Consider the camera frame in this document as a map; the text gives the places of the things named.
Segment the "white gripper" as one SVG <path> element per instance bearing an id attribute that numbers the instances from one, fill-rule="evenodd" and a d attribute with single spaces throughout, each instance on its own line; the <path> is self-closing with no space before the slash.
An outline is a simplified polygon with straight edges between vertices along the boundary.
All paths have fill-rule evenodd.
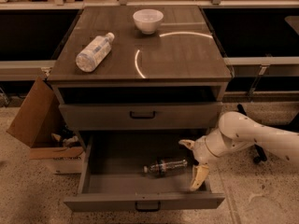
<path id="1" fill-rule="evenodd" d="M 216 160 L 216 157 L 209 151 L 206 145 L 206 138 L 202 136 L 195 142 L 193 140 L 182 139 L 178 143 L 187 149 L 192 149 L 194 158 L 200 163 L 192 167 L 192 181 L 190 190 L 198 190 L 209 174 L 208 164 L 210 161 Z"/>

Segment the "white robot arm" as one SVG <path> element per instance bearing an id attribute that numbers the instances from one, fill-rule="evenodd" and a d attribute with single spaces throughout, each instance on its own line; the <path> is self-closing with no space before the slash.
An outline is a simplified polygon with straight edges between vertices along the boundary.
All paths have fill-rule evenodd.
<path id="1" fill-rule="evenodd" d="M 199 139 L 183 139 L 178 142 L 192 151 L 199 162 L 192 167 L 190 190 L 196 191 L 206 180 L 208 164 L 217 158 L 258 145 L 275 156 L 299 165 L 299 133 L 262 125 L 235 111 L 224 112 L 218 126 Z"/>

